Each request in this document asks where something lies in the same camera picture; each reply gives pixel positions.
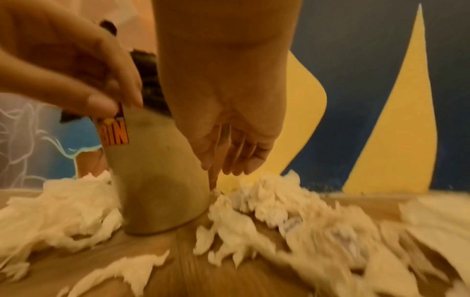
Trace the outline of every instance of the wooden table surface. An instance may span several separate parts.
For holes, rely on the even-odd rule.
[[[0,193],[0,207],[4,205],[5,196]],[[350,198],[341,199],[340,203],[357,204],[375,219],[399,220],[398,203],[401,201]],[[33,254],[29,258],[31,268],[25,279],[10,282],[0,276],[0,297],[55,297],[63,287],[72,287],[93,269],[105,267],[121,257],[163,254],[168,249],[170,255],[166,263],[152,272],[144,291],[145,297],[307,297],[313,291],[293,272],[277,268],[260,256],[243,262],[238,269],[235,269],[230,258],[217,268],[208,263],[207,254],[194,256],[192,249],[196,228],[200,224],[207,227],[211,225],[207,215],[176,230],[155,236],[133,237],[118,231],[110,241],[76,254],[60,250]],[[274,240],[278,248],[287,249],[277,231],[261,223],[257,227]],[[217,239],[216,243],[215,248],[218,248],[220,240]],[[425,252],[451,279],[457,277],[455,270],[444,259],[429,250]],[[447,289],[443,282],[434,278],[429,278],[427,284],[420,282],[419,286],[425,297],[444,297]],[[130,287],[117,279],[106,281],[84,295],[130,296]]]

